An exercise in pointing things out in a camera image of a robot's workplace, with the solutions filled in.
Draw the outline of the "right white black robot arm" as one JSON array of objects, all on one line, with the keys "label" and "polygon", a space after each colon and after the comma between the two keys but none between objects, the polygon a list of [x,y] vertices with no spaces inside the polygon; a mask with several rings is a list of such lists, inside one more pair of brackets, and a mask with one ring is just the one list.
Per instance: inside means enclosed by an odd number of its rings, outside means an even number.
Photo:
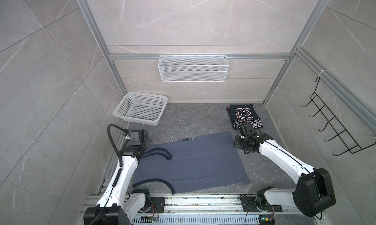
[{"label": "right white black robot arm", "polygon": [[314,217],[336,204],[330,173],[314,168],[282,148],[268,134],[235,137],[234,146],[248,153],[260,153],[279,166],[296,184],[295,189],[266,187],[257,192],[257,210],[266,212],[272,207],[287,206]]}]

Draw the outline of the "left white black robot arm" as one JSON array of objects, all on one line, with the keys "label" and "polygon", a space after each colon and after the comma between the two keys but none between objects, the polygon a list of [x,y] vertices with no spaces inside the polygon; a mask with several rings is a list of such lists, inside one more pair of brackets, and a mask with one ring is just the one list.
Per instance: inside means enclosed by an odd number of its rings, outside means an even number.
[{"label": "left white black robot arm", "polygon": [[87,208],[84,213],[85,225],[131,225],[139,212],[150,210],[151,196],[147,189],[135,190],[128,199],[125,198],[146,148],[146,144],[122,148],[121,159],[109,187],[96,206]]}]

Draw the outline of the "navy red-trimmed tank top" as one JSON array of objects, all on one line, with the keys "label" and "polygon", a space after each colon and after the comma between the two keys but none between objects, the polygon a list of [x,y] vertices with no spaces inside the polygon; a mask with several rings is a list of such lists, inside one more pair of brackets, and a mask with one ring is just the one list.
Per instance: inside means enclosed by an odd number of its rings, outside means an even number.
[{"label": "navy red-trimmed tank top", "polygon": [[251,123],[254,129],[263,128],[261,118],[255,112],[253,104],[230,105],[226,110],[234,130],[239,130],[241,123]]}]

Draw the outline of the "grey-blue tank top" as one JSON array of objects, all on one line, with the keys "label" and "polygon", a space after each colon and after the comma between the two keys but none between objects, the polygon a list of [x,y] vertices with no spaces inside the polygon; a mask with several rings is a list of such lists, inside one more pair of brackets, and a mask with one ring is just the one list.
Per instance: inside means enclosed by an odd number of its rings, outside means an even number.
[{"label": "grey-blue tank top", "polygon": [[161,182],[172,194],[249,184],[230,132],[153,144],[134,172],[132,187]]}]

